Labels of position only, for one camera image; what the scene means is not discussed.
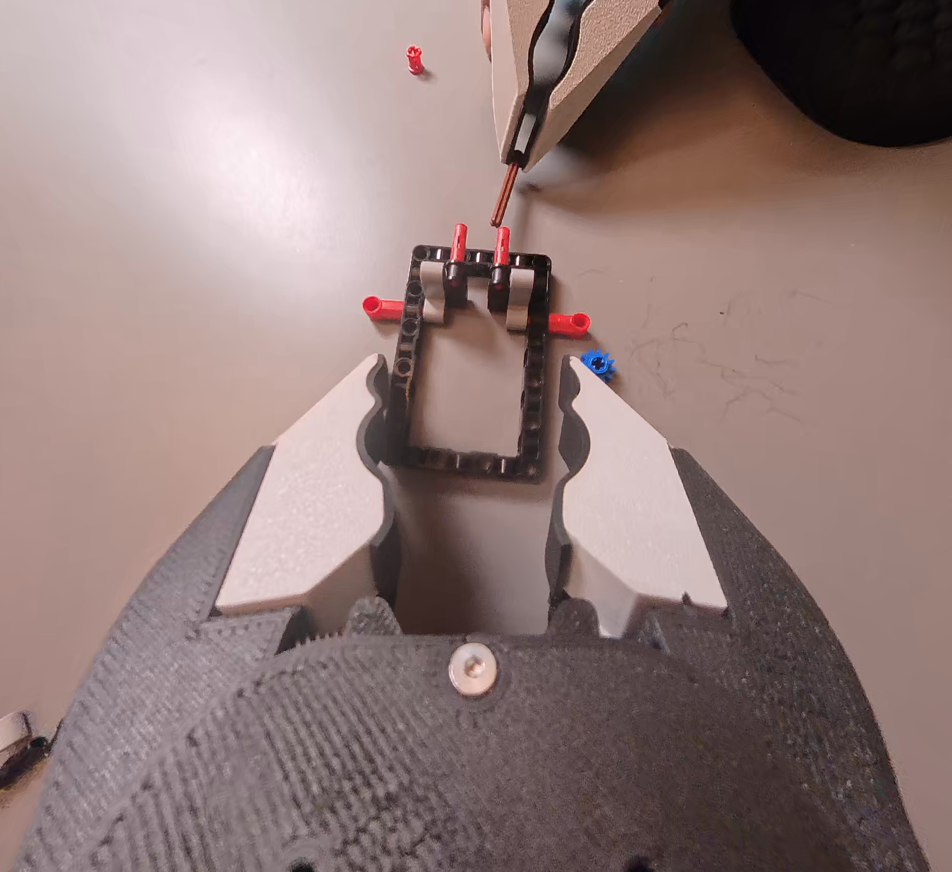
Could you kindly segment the brown lego axle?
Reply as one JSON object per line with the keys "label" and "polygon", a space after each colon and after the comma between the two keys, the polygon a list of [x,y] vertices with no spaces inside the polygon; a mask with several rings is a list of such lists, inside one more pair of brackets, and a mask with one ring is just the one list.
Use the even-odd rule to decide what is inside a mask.
{"label": "brown lego axle", "polygon": [[506,173],[504,175],[497,199],[495,200],[493,211],[490,217],[490,226],[493,228],[498,228],[503,225],[506,209],[509,204],[509,200],[517,180],[517,176],[520,172],[520,165],[518,162],[508,164],[506,166]]}

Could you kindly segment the black lego frame assembly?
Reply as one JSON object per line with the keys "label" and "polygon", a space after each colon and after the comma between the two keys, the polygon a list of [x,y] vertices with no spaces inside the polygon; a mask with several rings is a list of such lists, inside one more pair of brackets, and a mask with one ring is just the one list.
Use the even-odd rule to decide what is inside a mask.
{"label": "black lego frame assembly", "polygon": [[[584,338],[591,319],[584,312],[551,309],[551,260],[510,250],[509,229],[498,226],[492,249],[470,249],[469,229],[457,223],[448,246],[414,247],[400,301],[370,295],[363,311],[373,321],[399,327],[387,398],[384,460],[396,467],[502,483],[534,484],[543,471],[542,434],[546,347],[549,337]],[[411,440],[412,412],[426,326],[443,326],[448,313],[470,301],[470,280],[484,280],[490,313],[505,317],[506,330],[525,339],[516,452],[459,451],[417,445]]]}

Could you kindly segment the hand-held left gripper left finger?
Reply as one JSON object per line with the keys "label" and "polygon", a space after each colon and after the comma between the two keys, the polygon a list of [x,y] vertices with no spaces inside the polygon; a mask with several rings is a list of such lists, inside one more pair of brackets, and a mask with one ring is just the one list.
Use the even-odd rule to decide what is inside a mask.
{"label": "hand-held left gripper left finger", "polygon": [[380,470],[387,384],[385,358],[368,356],[272,444],[220,614],[300,607],[329,635],[357,601],[394,599],[395,508]]}

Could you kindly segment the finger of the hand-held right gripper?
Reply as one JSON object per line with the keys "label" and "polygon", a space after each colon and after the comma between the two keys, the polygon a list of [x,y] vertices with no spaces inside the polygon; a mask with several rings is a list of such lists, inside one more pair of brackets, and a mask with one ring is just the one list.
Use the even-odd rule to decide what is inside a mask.
{"label": "finger of the hand-held right gripper", "polygon": [[516,161],[532,76],[533,47],[553,0],[489,0],[492,104],[499,156]]}
{"label": "finger of the hand-held right gripper", "polygon": [[660,15],[660,0],[588,0],[570,31],[565,66],[528,144],[530,170],[568,132]]}

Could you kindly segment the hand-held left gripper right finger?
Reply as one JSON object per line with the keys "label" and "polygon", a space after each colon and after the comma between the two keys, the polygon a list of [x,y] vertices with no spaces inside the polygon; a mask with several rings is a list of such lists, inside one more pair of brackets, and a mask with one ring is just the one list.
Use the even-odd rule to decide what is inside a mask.
{"label": "hand-held left gripper right finger", "polygon": [[551,608],[589,605],[609,639],[632,635],[653,608],[721,616],[727,599],[666,438],[579,357],[563,357],[558,405],[565,473],[547,535]]}

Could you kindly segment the pile of small lego pieces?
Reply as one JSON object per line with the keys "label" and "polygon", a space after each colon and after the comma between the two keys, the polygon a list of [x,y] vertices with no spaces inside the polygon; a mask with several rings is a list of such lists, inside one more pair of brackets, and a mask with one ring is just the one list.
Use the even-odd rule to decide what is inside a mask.
{"label": "pile of small lego pieces", "polygon": [[24,712],[1,719],[1,790],[18,783],[49,754],[50,741],[35,735]]}

